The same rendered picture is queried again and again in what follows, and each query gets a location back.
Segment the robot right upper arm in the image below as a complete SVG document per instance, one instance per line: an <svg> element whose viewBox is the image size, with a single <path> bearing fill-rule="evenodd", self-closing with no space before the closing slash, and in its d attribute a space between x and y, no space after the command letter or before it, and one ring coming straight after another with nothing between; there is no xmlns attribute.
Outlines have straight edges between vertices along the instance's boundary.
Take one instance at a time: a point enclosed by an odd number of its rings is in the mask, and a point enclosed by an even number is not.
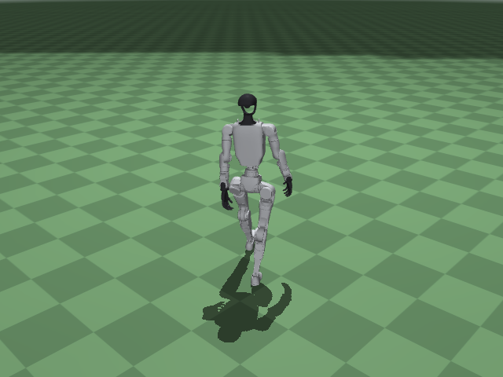
<svg viewBox="0 0 503 377"><path fill-rule="evenodd" d="M276 126L271 123L263 123L262 128L263 128L263 133L268 137L268 141L270 143L270 148L272 150L273 157L275 159L279 159L278 154L279 154L279 151L281 151L281 149L279 149L280 143L279 143L279 139L277 136Z"/></svg>

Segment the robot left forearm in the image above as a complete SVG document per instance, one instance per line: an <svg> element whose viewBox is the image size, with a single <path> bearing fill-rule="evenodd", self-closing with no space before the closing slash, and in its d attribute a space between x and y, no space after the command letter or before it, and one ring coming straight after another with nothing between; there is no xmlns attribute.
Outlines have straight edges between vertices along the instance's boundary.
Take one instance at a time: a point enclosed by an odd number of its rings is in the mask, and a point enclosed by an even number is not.
<svg viewBox="0 0 503 377"><path fill-rule="evenodd" d="M221 188L221 183L224 182L226 184L226 189L229 188L229 164L224 163L223 154L219 155L219 167L220 167L220 183L219 186Z"/></svg>

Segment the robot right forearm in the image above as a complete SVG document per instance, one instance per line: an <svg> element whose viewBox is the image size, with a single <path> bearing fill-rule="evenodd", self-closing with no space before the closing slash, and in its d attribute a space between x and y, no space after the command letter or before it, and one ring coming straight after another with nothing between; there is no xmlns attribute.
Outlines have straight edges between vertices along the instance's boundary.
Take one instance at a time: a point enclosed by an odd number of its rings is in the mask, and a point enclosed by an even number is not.
<svg viewBox="0 0 503 377"><path fill-rule="evenodd" d="M292 175L291 175L290 170L288 168L288 164L287 164L287 160L286 160L286 156L285 156L285 151L283 151L283 150L279 151L278 155L279 155L279 160L277 161L277 165L279 166L280 171L283 175L283 178L286 181L286 178L287 177L292 178Z"/></svg>

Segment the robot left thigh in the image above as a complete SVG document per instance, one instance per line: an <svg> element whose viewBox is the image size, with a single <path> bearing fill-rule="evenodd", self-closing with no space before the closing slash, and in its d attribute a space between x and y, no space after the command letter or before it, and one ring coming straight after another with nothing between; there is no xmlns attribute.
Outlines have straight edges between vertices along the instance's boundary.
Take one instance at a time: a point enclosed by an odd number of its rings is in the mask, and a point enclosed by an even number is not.
<svg viewBox="0 0 503 377"><path fill-rule="evenodd" d="M240 190L240 177L233 177L229 184L229 191L233 193L240 209L240 220L248 221L251 218L251 211L248 206L248 193Z"/></svg>

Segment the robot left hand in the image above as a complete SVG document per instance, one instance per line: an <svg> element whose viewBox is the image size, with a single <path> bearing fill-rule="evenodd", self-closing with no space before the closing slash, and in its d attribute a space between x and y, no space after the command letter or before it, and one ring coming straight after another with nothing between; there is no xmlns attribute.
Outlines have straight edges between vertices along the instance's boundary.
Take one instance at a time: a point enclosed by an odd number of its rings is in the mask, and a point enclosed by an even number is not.
<svg viewBox="0 0 503 377"><path fill-rule="evenodd" d="M224 182L221 183L221 188L220 190L222 191L222 195L221 195L221 198L222 198L222 206L227 209L227 210L232 210L233 207L231 207L229 205L229 202L228 200L233 203L233 201L228 197L228 190L229 188L226 188L226 184Z"/></svg>

